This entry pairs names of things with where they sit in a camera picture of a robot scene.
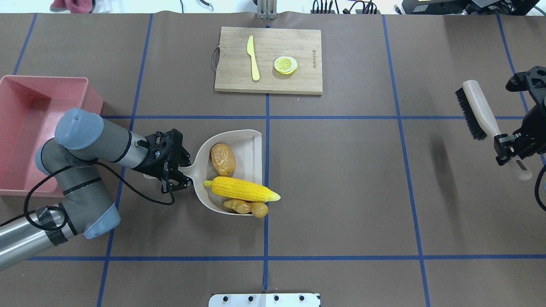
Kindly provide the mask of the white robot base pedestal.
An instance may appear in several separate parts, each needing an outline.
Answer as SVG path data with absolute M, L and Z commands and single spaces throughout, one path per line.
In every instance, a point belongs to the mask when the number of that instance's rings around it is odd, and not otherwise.
M 212 295 L 209 307 L 320 307 L 315 293 L 242 293 Z

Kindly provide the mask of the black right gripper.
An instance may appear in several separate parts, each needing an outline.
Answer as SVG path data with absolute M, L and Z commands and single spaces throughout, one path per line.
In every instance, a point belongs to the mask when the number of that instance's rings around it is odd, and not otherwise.
M 515 73 L 505 89 L 511 93 L 527 91 L 536 105 L 524 116 L 521 127 L 512 135 L 504 133 L 494 138 L 496 160 L 500 166 L 515 156 L 525 159 L 546 151 L 545 67 L 535 66 L 526 72 Z

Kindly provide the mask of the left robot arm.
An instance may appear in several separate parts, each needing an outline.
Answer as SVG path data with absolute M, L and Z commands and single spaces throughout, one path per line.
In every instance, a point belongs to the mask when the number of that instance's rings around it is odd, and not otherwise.
M 35 154 L 46 177 L 33 187 L 23 212 L 1 225 L 1 269 L 66 243 L 71 237 L 99 237 L 120 221 L 97 167 L 105 162 L 158 179 L 162 194 L 192 183 L 179 167 L 190 166 L 183 134 L 172 129 L 148 136 L 133 133 L 80 108 L 58 121 L 54 137 Z

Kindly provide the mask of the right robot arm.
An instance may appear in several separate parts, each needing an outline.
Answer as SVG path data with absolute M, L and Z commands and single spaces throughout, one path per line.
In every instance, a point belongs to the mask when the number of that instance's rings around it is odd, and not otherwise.
M 512 93 L 527 91 L 535 106 L 524 116 L 521 127 L 512 135 L 501 134 L 494 138 L 497 163 L 503 166 L 518 157 L 525 159 L 544 154 L 546 146 L 546 72 L 543 66 L 534 66 L 526 72 L 515 73 L 505 89 Z

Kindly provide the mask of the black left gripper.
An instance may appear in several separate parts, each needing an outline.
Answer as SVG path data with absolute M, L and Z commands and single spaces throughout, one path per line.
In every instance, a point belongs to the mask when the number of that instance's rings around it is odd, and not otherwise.
M 162 194 L 189 187 L 191 178 L 185 176 L 179 167 L 191 166 L 191 155 L 183 147 L 183 134 L 179 130 L 156 131 L 145 136 L 144 140 L 134 142 L 134 145 L 145 151 L 143 160 L 132 169 L 161 180 Z

